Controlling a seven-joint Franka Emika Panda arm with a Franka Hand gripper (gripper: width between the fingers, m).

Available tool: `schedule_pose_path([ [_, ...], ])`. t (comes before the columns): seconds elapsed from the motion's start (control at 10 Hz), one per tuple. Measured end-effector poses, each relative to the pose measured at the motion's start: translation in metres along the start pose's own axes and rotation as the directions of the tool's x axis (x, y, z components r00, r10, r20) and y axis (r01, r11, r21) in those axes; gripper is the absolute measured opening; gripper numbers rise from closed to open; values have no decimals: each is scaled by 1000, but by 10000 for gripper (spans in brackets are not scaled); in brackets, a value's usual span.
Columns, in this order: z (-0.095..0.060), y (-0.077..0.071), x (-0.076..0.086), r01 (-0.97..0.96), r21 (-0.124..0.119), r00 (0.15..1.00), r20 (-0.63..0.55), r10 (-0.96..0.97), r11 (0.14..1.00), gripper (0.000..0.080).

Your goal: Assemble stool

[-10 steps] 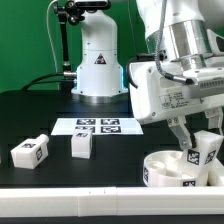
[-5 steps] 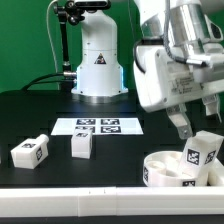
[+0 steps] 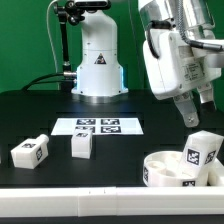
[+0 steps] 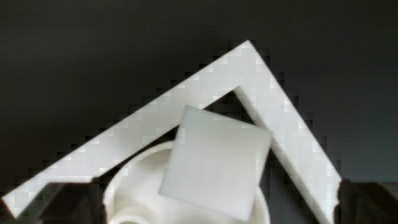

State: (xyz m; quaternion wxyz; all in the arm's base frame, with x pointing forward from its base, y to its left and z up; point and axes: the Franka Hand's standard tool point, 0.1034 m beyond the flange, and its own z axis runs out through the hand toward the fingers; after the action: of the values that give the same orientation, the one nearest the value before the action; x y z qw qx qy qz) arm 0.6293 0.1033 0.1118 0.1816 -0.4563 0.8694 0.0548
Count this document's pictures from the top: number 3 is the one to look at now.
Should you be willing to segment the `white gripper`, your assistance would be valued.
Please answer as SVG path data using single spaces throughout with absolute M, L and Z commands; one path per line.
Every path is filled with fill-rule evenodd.
M 143 54 L 149 84 L 155 97 L 159 100 L 174 97 L 174 103 L 186 127 L 199 124 L 197 109 L 190 90 L 196 89 L 202 104 L 214 101 L 211 81 L 221 76 L 220 68 L 212 68 L 207 58 L 196 58 L 189 45 L 177 31 L 150 31 L 156 59 L 148 42 L 143 44 Z

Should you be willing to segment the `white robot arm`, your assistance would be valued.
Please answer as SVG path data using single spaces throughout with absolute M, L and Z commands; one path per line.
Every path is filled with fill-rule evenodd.
M 117 61 L 117 26 L 104 14 L 109 0 L 73 0 L 81 11 L 82 62 L 74 94 L 106 101 L 125 93 Z M 224 39 L 213 33 L 205 0 L 138 0 L 145 41 L 143 55 L 154 96 L 171 98 L 188 127 L 199 123 L 192 92 L 207 110 L 215 108 L 212 81 L 224 68 Z

